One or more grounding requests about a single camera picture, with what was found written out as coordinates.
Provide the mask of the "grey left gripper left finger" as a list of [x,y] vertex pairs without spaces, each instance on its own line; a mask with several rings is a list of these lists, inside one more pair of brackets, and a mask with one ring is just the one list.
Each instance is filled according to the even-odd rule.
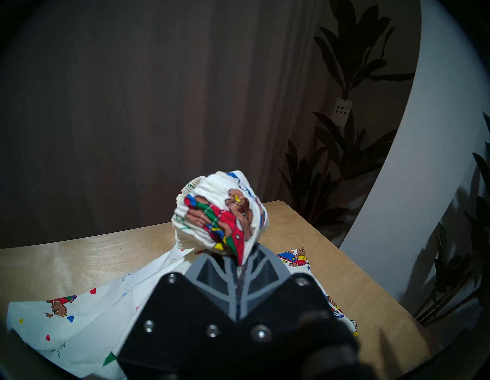
[[198,255],[159,280],[117,354],[128,378],[235,378],[240,303],[235,260]]

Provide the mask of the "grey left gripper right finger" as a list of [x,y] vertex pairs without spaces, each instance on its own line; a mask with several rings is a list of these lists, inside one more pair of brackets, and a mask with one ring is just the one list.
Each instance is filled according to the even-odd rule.
[[357,353],[357,332],[293,253],[255,243],[237,276],[237,353]]

